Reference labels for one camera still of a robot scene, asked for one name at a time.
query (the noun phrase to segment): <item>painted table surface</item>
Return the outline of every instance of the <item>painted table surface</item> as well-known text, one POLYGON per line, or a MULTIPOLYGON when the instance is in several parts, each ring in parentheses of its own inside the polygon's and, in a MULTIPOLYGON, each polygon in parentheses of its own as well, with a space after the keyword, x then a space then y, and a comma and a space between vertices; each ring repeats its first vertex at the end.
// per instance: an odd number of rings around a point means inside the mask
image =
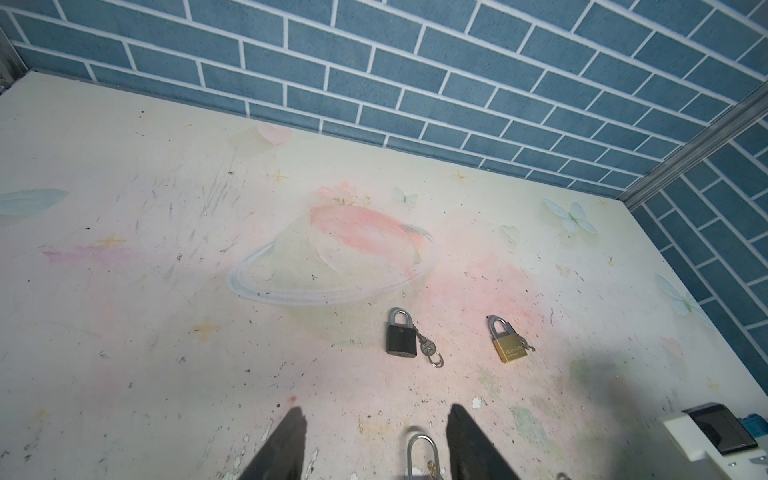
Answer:
POLYGON ((658 417, 768 413, 617 201, 39 73, 0 145, 0 477, 234 478, 295 405, 303 478, 401 478, 460 403, 521 478, 693 478, 658 417))

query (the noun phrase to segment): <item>gold padlock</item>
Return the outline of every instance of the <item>gold padlock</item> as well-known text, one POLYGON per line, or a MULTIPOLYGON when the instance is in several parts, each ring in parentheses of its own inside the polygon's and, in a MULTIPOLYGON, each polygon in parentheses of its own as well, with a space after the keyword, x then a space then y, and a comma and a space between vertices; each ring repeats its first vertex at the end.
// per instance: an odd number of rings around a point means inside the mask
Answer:
POLYGON ((500 316, 490 315, 488 317, 488 328, 491 329, 493 345, 496 347, 498 356, 502 359, 503 363, 528 355, 528 352, 525 351, 526 349, 531 350, 532 352, 536 351, 534 347, 528 345, 526 339, 515 332, 512 325, 507 323, 500 316), (501 322, 504 326, 504 332, 501 335, 496 331, 496 322, 501 322))

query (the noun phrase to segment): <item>padlock body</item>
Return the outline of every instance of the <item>padlock body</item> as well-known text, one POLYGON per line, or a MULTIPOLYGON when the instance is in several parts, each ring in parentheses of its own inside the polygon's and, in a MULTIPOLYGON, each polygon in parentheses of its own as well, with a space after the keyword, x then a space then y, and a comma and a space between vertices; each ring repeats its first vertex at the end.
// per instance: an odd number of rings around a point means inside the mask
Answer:
POLYGON ((387 326, 386 352, 389 355, 416 356, 416 329, 403 325, 387 326))
POLYGON ((520 336, 517 334, 504 335, 494 339, 493 346, 496 347, 498 356, 501 357, 503 363, 511 362, 514 359, 519 359, 522 356, 528 355, 528 353, 525 352, 525 347, 523 347, 523 344, 520 341, 520 336))

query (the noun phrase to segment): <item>yellow star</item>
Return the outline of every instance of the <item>yellow star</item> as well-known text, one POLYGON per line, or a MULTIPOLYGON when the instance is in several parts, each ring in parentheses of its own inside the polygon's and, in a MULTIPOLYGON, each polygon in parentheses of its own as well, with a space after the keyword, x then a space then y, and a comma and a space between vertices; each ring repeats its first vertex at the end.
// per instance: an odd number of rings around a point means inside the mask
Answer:
POLYGON ((277 170, 276 174, 274 174, 274 175, 267 175, 267 176, 274 178, 278 185, 280 184, 280 181, 283 178, 290 178, 290 177, 286 177, 285 175, 280 174, 280 169, 277 170))
POLYGON ((210 324, 210 317, 207 316, 203 320, 202 325, 195 325, 192 327, 192 331, 190 333, 199 333, 200 334, 200 342, 205 342, 208 339, 208 333, 211 332, 218 332, 221 330, 220 326, 215 326, 210 324))
POLYGON ((122 239, 119 239, 119 238, 115 237, 114 233, 112 235, 110 235, 109 237, 107 237, 107 238, 105 238, 103 240, 99 240, 98 242, 96 242, 96 244, 98 246, 100 246, 101 248, 107 248, 107 249, 115 248, 120 243, 125 243, 125 240, 122 240, 122 239))

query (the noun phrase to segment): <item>long padlock shackle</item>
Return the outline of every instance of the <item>long padlock shackle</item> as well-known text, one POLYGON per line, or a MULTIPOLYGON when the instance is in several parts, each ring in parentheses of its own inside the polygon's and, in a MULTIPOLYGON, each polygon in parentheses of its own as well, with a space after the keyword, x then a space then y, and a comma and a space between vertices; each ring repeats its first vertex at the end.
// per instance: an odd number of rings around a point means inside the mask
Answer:
POLYGON ((432 453, 435 454, 435 480, 441 480, 442 476, 440 475, 440 458, 437 455, 437 445, 435 445, 435 441, 432 440, 429 435, 424 435, 423 433, 414 435, 408 441, 408 449, 406 450, 406 458, 408 461, 408 480, 413 480, 413 462, 411 460, 411 449, 413 448, 413 444, 418 439, 424 439, 432 446, 432 453))
POLYGON ((413 328, 413 318, 411 318, 411 314, 398 306, 396 306, 395 308, 389 311, 389 325, 397 324, 395 322, 395 317, 398 316, 399 313, 402 313, 403 315, 406 316, 406 326, 409 328, 413 328))
POLYGON ((504 326, 504 331, 510 335, 515 335, 517 332, 515 332, 515 329, 512 328, 512 325, 509 324, 508 321, 504 320, 498 315, 489 315, 488 316, 488 328, 491 329, 491 334, 493 335, 493 338, 498 339, 497 335, 498 332, 496 331, 495 324, 496 322, 501 322, 504 326))

